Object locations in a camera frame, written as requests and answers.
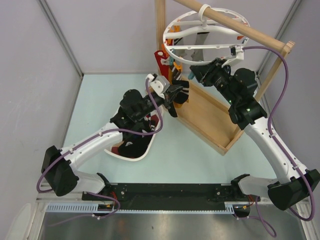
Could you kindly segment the mustard brown striped sock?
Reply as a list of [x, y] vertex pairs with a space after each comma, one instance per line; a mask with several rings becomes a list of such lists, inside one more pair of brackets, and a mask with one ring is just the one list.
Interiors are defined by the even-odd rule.
[[185, 102], [183, 102], [183, 103], [178, 103], [178, 102], [174, 101], [174, 102], [173, 102], [173, 105], [174, 105], [174, 107], [175, 107], [176, 109], [179, 109], [179, 108], [181, 108], [185, 103], [188, 103], [188, 102], [189, 102], [189, 100], [187, 100], [187, 101], [185, 101]]

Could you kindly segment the yellow clip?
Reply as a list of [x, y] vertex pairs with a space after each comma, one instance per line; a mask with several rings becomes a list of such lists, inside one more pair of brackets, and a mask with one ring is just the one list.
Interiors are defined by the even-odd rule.
[[176, 61], [173, 62], [173, 66], [179, 71], [182, 72], [183, 71], [183, 64], [177, 64]]

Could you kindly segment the black sock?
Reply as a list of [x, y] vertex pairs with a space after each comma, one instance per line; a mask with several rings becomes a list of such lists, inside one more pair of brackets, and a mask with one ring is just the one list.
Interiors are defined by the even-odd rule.
[[173, 85], [181, 85], [183, 86], [182, 90], [177, 94], [176, 98], [174, 99], [175, 104], [184, 104], [189, 99], [189, 90], [190, 90], [190, 83], [187, 80], [172, 80]]

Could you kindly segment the white laundry basket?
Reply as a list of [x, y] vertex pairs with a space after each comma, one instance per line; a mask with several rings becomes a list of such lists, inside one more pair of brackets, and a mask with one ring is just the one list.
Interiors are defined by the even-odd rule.
[[[157, 131], [160, 126], [159, 114], [156, 110], [147, 114], [141, 121], [142, 127], [136, 132], [150, 133]], [[131, 135], [113, 146], [104, 149], [104, 152], [120, 160], [137, 162], [142, 160], [149, 152], [156, 135]]]

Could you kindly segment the teal clip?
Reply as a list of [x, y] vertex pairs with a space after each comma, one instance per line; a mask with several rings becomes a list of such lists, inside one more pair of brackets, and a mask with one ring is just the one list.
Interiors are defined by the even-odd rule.
[[189, 73], [189, 75], [188, 75], [188, 79], [189, 80], [193, 80], [195, 78], [195, 75], [194, 75], [194, 73], [191, 71], [190, 73]]

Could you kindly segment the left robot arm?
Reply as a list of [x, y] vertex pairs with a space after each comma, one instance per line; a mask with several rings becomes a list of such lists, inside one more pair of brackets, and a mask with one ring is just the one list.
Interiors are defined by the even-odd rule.
[[165, 107], [172, 117], [177, 117], [174, 104], [188, 101], [189, 88], [187, 81], [175, 80], [172, 84], [146, 84], [145, 96], [137, 89], [126, 91], [115, 115], [95, 133], [70, 146], [53, 145], [45, 151], [37, 191], [44, 192], [41, 182], [46, 180], [50, 191], [58, 197], [79, 190], [91, 192], [100, 200], [107, 199], [111, 188], [105, 176], [81, 172], [80, 167], [104, 150], [132, 162], [143, 159], [163, 128], [160, 108]]

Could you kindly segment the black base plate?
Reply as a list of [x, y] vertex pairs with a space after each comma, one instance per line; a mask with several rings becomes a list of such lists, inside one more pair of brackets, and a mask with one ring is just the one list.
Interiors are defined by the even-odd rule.
[[109, 183], [99, 193], [81, 196], [83, 201], [116, 199], [123, 211], [226, 211], [241, 217], [249, 214], [255, 198], [221, 183]]

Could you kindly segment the wooden hanger stand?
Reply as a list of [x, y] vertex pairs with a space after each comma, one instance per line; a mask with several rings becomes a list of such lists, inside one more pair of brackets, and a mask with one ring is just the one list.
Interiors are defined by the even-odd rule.
[[[196, 14], [203, 5], [195, 0], [174, 1], [191, 10], [195, 10]], [[161, 50], [161, 46], [165, 42], [163, 33], [165, 30], [170, 30], [166, 25], [166, 1], [155, 0], [154, 5], [157, 50]], [[265, 47], [280, 51], [280, 55], [284, 58], [290, 54], [295, 45], [293, 41], [288, 41], [285, 44], [280, 40], [250, 27], [249, 23], [241, 24], [230, 17], [223, 16], [222, 13], [217, 11], [218, 10], [205, 8], [203, 15], [210, 20], [217, 21], [217, 23], [224, 27], [230, 28], [230, 30], [234, 30], [236, 33], [239, 33], [240, 36], [243, 35]], [[282, 60], [278, 57], [255, 95], [257, 101], [262, 99], [280, 69], [281, 63]], [[189, 94], [189, 102], [177, 108], [178, 120], [224, 156], [241, 137], [243, 131], [230, 120], [227, 106], [210, 95], [204, 88], [190, 82]]]

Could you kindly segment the white round clip hanger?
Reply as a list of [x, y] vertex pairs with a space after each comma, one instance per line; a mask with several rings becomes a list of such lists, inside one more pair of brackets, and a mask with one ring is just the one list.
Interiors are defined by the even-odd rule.
[[[215, 20], [204, 16], [204, 10], [211, 6], [204, 4], [201, 12], [189, 11], [168, 24], [162, 35], [162, 46], [168, 55], [190, 66], [207, 65], [216, 58], [226, 60], [232, 46], [247, 45], [249, 38]], [[211, 51], [229, 51], [226, 56], [209, 56]]]

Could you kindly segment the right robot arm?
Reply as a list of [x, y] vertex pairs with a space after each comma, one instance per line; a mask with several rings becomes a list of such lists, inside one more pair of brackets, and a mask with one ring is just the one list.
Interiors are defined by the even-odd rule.
[[255, 73], [239, 68], [231, 74], [231, 67], [220, 58], [206, 65], [192, 65], [190, 70], [200, 84], [215, 87], [228, 101], [232, 123], [255, 142], [276, 175], [275, 179], [249, 174], [236, 177], [231, 182], [231, 196], [237, 201], [248, 195], [268, 198], [282, 211], [309, 197], [306, 184], [314, 190], [320, 181], [320, 174], [316, 169], [309, 170], [298, 160], [291, 163], [286, 154], [293, 158], [292, 152], [282, 150], [285, 148], [282, 140], [274, 140], [275, 135], [269, 132], [267, 113], [254, 98], [258, 87]]

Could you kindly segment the red patterned sock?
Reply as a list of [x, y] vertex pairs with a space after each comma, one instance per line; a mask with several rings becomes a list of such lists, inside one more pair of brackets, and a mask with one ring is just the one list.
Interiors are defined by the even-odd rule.
[[164, 76], [169, 83], [172, 83], [172, 72], [170, 69], [170, 57], [167, 56], [162, 50], [158, 50], [154, 53], [159, 71], [162, 76]]

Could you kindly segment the pile of dark socks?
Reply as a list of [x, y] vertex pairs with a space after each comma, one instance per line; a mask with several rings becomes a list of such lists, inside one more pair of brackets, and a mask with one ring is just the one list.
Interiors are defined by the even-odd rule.
[[[159, 125], [158, 114], [153, 111], [148, 114], [143, 120], [142, 130], [136, 130], [137, 132], [149, 133], [156, 130]], [[132, 135], [129, 139], [122, 141], [119, 144], [114, 145], [111, 148], [111, 153], [120, 157], [128, 159], [137, 159], [142, 157], [148, 149], [148, 146], [154, 135]]]

